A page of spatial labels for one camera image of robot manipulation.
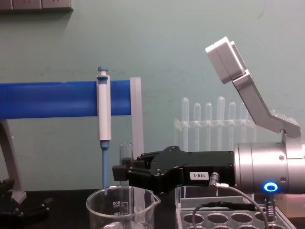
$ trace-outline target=white support post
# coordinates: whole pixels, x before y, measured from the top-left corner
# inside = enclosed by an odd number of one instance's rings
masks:
[[[14,179],[15,181],[11,197],[18,203],[21,203],[27,195],[23,189],[13,140],[7,120],[0,120],[0,146],[3,152],[9,178]]]
[[[144,153],[141,78],[130,78],[132,144],[134,158]]]

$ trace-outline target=metal stand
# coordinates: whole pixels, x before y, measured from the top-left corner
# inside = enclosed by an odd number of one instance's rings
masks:
[[[7,120],[0,120],[0,146],[3,152],[9,178],[14,179],[15,181],[11,197],[18,203],[21,203],[27,195],[23,189],[15,149]]]

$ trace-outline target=teal wall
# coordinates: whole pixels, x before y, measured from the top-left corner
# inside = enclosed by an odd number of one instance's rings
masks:
[[[142,78],[146,152],[173,144],[184,96],[237,100],[222,85],[205,47],[234,40],[270,108],[305,128],[303,0],[74,0],[73,13],[0,16],[0,82]],[[130,141],[131,120],[112,120],[110,164]],[[98,188],[102,154],[97,119],[11,120],[27,190]],[[274,140],[275,135],[260,135]],[[0,155],[0,179],[6,177]]]

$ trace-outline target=robotic arm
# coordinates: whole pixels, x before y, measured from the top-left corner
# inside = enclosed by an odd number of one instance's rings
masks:
[[[221,81],[233,81],[255,124],[276,133],[282,131],[282,141],[238,144],[234,152],[183,152],[171,146],[136,160],[126,159],[122,166],[112,168],[114,179],[129,180],[130,185],[155,194],[178,186],[209,186],[215,181],[245,193],[304,193],[305,152],[300,127],[270,113],[234,42],[224,37],[206,52]]]

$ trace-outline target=glass beaker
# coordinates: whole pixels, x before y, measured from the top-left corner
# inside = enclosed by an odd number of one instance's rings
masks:
[[[154,209],[160,202],[151,191],[138,187],[110,186],[96,191],[86,202],[90,229],[154,229]]]

